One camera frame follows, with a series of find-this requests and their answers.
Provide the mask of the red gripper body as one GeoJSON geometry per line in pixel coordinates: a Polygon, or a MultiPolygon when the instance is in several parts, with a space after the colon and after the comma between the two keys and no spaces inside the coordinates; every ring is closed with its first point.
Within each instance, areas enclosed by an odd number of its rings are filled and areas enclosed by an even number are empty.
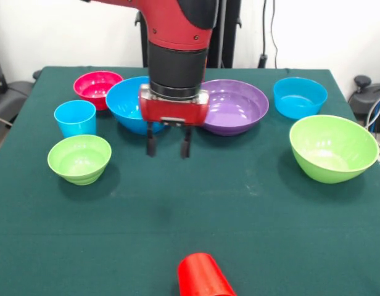
{"type": "Polygon", "coordinates": [[[156,96],[149,84],[141,84],[139,106],[147,122],[202,126],[209,111],[209,93],[201,89],[193,99],[172,101],[156,96]]]}

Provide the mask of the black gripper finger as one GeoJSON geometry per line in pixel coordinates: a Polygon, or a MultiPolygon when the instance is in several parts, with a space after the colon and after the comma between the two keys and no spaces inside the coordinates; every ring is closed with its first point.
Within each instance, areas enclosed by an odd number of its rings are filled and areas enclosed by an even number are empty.
{"type": "Polygon", "coordinates": [[[146,142],[146,154],[150,157],[154,157],[156,154],[156,142],[154,136],[153,122],[147,122],[147,142],[146,142]]]}
{"type": "Polygon", "coordinates": [[[185,131],[184,140],[181,144],[181,158],[183,158],[183,159],[190,157],[192,127],[186,126],[184,131],[185,131]]]}

